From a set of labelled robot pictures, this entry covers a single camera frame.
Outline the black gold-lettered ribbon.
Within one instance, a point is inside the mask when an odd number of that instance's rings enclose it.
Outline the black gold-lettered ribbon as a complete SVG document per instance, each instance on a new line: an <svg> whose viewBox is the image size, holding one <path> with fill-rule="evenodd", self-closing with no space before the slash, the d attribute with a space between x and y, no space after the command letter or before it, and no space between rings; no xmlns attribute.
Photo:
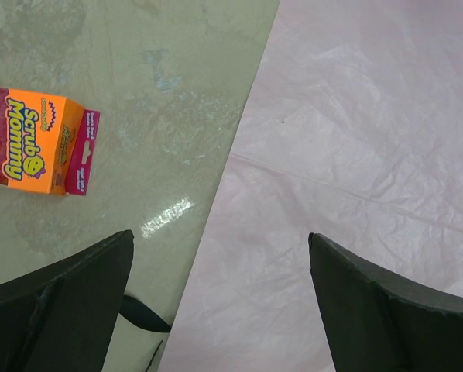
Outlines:
<svg viewBox="0 0 463 372"><path fill-rule="evenodd" d="M124 294L119 314L134 326L149 332L170 333L171 326L137 298Z"/></svg>

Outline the pink wrapping paper sheet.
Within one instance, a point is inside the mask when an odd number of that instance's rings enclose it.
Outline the pink wrapping paper sheet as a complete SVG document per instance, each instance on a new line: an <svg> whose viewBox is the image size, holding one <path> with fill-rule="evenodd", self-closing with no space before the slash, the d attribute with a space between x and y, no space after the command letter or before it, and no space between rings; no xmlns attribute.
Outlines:
<svg viewBox="0 0 463 372"><path fill-rule="evenodd" d="M162 371L331 371L321 233L463 297L463 1L283 1Z"/></svg>

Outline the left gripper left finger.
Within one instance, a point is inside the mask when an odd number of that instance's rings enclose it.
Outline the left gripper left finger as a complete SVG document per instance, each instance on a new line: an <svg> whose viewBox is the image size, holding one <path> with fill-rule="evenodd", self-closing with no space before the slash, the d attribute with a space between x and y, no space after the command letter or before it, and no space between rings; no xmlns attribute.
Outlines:
<svg viewBox="0 0 463 372"><path fill-rule="evenodd" d="M128 282L134 236L117 232L0 284L0 371L100 371Z"/></svg>

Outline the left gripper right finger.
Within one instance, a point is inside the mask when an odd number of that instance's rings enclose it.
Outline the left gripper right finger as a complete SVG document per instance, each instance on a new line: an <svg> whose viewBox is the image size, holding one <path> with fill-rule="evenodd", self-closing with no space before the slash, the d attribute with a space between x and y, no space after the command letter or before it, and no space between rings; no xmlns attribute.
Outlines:
<svg viewBox="0 0 463 372"><path fill-rule="evenodd" d="M321 234L310 275L337 371L463 371L463 298L367 261Z"/></svg>

